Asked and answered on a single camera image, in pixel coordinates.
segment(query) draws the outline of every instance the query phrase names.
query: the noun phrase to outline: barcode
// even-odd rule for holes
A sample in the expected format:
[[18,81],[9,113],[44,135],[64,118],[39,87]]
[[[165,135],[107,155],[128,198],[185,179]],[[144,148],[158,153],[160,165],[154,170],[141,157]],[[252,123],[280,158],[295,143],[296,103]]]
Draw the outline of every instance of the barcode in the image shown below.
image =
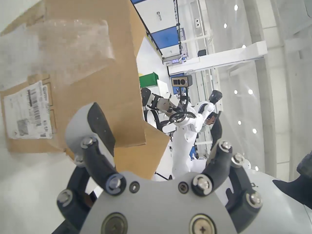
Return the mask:
[[41,117],[40,117],[40,110],[38,106],[36,89],[30,90],[30,100],[32,104],[32,110],[35,116],[35,124],[37,127],[41,126]]
[[17,124],[18,124],[19,135],[21,137],[28,135],[27,119],[18,120]]

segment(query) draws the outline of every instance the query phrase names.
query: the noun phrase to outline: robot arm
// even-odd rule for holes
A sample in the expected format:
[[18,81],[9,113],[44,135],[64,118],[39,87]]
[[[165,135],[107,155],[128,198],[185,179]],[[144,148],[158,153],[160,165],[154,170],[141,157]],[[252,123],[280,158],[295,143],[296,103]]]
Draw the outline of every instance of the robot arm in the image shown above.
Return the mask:
[[[240,233],[257,216],[262,206],[240,163],[233,163],[233,149],[221,143],[214,163],[201,174],[188,173],[167,182],[118,173],[114,167],[114,137],[96,103],[83,107],[67,127],[66,141],[81,152],[76,167],[57,205],[77,233]],[[215,190],[227,177],[235,186],[224,206]],[[96,199],[86,199],[89,178],[103,188]]]

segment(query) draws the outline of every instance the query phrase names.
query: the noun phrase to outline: silver metal plate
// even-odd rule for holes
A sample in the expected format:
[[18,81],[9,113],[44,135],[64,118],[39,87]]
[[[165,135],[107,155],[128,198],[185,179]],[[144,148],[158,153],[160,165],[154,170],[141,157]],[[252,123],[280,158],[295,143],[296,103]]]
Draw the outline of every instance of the silver metal plate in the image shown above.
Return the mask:
[[[189,233],[192,218],[207,215],[215,224],[217,233],[237,233],[233,222],[215,193],[207,197],[196,196],[191,189],[192,179],[198,173],[188,173],[178,179],[154,182],[139,178],[133,173],[122,173],[127,180],[126,190],[120,196],[103,192],[92,207],[81,234],[101,233],[104,219],[111,213],[121,213],[128,222],[128,234]],[[132,194],[131,182],[137,181],[140,189]],[[178,190],[184,181],[189,185],[187,194]]]

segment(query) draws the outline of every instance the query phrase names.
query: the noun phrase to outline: screw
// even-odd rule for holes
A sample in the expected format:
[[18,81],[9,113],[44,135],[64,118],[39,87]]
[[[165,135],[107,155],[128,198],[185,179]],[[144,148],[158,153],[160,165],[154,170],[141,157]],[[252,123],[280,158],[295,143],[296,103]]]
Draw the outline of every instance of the screw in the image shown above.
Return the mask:
[[85,137],[82,141],[81,141],[81,144],[80,146],[82,148],[88,148],[89,145],[92,145],[93,143],[93,139],[92,137]]
[[223,142],[222,147],[226,150],[230,150],[231,144],[229,142]]
[[251,195],[247,193],[246,199],[247,199],[248,204],[254,208],[260,208],[262,206],[262,198],[258,192],[254,192]]
[[74,158],[75,165],[82,167],[84,166],[83,156],[82,155],[75,155]]
[[236,155],[234,155],[234,160],[237,163],[241,164],[244,161],[244,157],[241,154],[237,153]]
[[252,204],[260,204],[261,203],[261,196],[258,192],[253,193],[250,196],[250,201],[252,202]]
[[112,178],[111,181],[108,184],[109,188],[111,188],[111,189],[119,188],[120,185],[121,185],[121,180],[118,177]]
[[199,178],[197,186],[199,186],[202,190],[205,190],[209,188],[209,183],[204,178]]
[[137,193],[140,189],[140,184],[137,181],[134,181],[129,186],[129,191],[133,194]]
[[193,179],[193,186],[197,186],[200,190],[202,190],[201,194],[198,194],[199,196],[202,195],[209,195],[213,189],[213,184],[211,180],[204,174],[199,174]]
[[127,231],[127,219],[119,213],[108,215],[101,227],[101,234],[126,234]]
[[63,207],[66,207],[67,205],[69,205],[72,199],[73,199],[73,193],[69,189],[63,190],[58,195],[58,202],[60,202],[63,205]]
[[178,185],[180,193],[186,194],[188,192],[188,184],[186,182],[180,182]]
[[198,214],[191,220],[190,233],[215,234],[214,223],[206,215]]

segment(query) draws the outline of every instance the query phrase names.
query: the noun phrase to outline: green bin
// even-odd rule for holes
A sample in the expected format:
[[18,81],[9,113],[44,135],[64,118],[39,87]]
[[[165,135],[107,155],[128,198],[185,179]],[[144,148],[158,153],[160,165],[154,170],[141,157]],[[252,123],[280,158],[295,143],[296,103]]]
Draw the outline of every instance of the green bin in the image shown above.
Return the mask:
[[143,87],[157,87],[158,75],[153,72],[148,75],[140,76],[140,86]]

